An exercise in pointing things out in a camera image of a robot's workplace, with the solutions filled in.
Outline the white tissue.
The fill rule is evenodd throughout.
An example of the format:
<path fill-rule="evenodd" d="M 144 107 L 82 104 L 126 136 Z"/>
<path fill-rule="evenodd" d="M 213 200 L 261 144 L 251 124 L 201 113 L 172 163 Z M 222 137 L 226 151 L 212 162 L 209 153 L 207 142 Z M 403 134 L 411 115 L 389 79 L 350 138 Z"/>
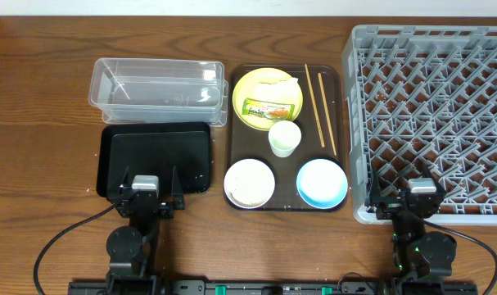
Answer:
<path fill-rule="evenodd" d="M 252 89 L 250 98 L 266 102 L 294 102 L 300 96 L 297 78 L 278 82 L 259 82 Z"/>

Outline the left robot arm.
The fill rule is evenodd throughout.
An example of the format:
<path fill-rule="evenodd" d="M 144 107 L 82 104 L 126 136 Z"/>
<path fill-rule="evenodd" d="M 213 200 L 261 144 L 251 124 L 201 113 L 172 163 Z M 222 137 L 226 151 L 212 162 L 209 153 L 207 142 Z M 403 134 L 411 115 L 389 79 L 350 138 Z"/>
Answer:
<path fill-rule="evenodd" d="M 106 241 L 110 270 L 103 291 L 120 294 L 171 294 L 169 280 L 156 273 L 156 248 L 160 222 L 174 218 L 174 212 L 185 208 L 178 169 L 172 170 L 170 201 L 160 200 L 160 181 L 155 175 L 129 177 L 124 172 L 116 197 L 110 202 L 129 224 L 115 229 Z"/>

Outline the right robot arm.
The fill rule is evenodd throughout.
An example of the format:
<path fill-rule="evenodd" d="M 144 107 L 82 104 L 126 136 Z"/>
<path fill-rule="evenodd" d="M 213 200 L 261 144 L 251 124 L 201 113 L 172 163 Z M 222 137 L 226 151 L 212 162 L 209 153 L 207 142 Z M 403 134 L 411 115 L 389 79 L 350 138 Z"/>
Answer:
<path fill-rule="evenodd" d="M 425 229 L 427 218 L 439 211 L 445 189 L 428 168 L 410 179 L 394 197 L 383 197 L 380 179 L 372 170 L 366 205 L 379 220 L 390 220 L 394 234 L 393 257 L 400 274 L 380 282 L 377 294 L 443 294 L 443 280 L 452 275 L 457 242 L 449 235 Z"/>

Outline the green snack wrapper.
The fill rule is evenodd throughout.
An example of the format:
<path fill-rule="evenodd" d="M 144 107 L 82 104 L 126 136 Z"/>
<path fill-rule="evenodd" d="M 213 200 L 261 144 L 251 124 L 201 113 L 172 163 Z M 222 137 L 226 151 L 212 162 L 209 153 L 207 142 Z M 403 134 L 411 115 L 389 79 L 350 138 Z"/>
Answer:
<path fill-rule="evenodd" d="M 242 114 L 268 120 L 288 120 L 293 115 L 294 109 L 294 104 L 246 98 L 242 106 Z"/>

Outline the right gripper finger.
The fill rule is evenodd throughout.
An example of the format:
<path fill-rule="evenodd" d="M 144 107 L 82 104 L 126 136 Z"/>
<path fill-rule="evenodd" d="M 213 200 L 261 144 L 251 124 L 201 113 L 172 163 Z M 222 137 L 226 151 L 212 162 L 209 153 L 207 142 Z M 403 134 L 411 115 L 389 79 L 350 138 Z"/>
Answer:
<path fill-rule="evenodd" d="M 382 190 L 379 182 L 379 177 L 377 175 L 377 171 L 374 168 L 372 168 L 369 193 L 367 198 L 365 199 L 364 205 L 366 207 L 376 207 L 381 203 L 381 200 L 382 200 Z"/>
<path fill-rule="evenodd" d="M 430 166 L 428 164 L 422 165 L 422 178 L 426 179 L 428 182 L 432 183 L 434 188 L 441 188 L 441 184 L 438 179 L 432 174 Z"/>

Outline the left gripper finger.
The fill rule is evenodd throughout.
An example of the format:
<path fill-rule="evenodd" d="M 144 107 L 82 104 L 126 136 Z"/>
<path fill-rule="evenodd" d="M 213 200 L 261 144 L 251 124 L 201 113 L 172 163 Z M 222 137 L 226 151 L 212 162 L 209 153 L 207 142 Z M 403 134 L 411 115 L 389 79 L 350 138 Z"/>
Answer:
<path fill-rule="evenodd" d="M 124 191 L 130 190 L 130 180 L 129 180 L 129 167 L 127 166 L 124 170 L 123 177 L 121 179 L 121 184 L 118 187 L 118 193 L 123 193 Z"/>
<path fill-rule="evenodd" d="M 173 172 L 172 172 L 171 195 L 173 198 L 174 209 L 184 210 L 185 209 L 184 192 L 182 189 L 182 185 L 180 184 L 179 181 L 178 169 L 176 166 L 173 167 Z"/>

